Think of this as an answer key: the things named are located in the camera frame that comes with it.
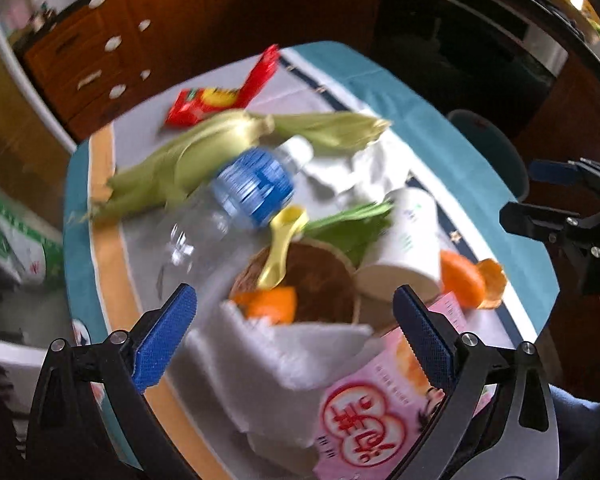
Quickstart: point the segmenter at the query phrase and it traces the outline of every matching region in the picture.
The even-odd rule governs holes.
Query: corn husk
[[[256,118],[243,110],[216,114],[112,176],[107,181],[111,196],[94,204],[92,216],[118,219],[153,206],[176,207],[218,168],[272,131],[270,116]]]
[[[391,121],[355,112],[273,115],[276,132],[288,139],[301,135],[314,146],[344,152],[364,150]]]

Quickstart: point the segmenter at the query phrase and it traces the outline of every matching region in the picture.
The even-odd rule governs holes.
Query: person's leg
[[[550,384],[560,441],[560,471],[590,444],[600,428],[600,403],[578,399]]]

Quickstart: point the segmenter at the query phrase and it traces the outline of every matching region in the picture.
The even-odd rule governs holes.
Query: chair
[[[487,159],[522,202],[529,194],[529,176],[518,150],[507,136],[487,119],[469,110],[453,110],[446,118]]]

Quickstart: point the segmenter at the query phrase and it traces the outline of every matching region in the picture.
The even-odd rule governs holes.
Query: cabinet drawer
[[[68,121],[69,130],[77,140],[85,140],[113,119],[131,110],[142,99],[139,86],[131,86],[129,77],[123,77],[103,95],[84,107],[73,119]],[[125,90],[117,98],[110,93],[114,88],[124,85]]]
[[[106,52],[108,39],[100,13],[88,10],[78,20],[60,23],[25,54],[25,59],[38,82],[45,83],[97,60]]]
[[[107,54],[97,62],[75,73],[68,80],[58,78],[45,86],[49,102],[63,120],[72,118],[85,106],[104,93],[108,93],[123,69],[115,54]]]

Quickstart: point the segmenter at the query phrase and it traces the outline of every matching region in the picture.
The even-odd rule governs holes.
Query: yellow plastic spoon
[[[269,226],[273,232],[269,257],[258,278],[258,288],[269,290],[277,286],[286,274],[286,252],[291,238],[304,229],[309,221],[306,209],[299,205],[288,205],[275,215]]]

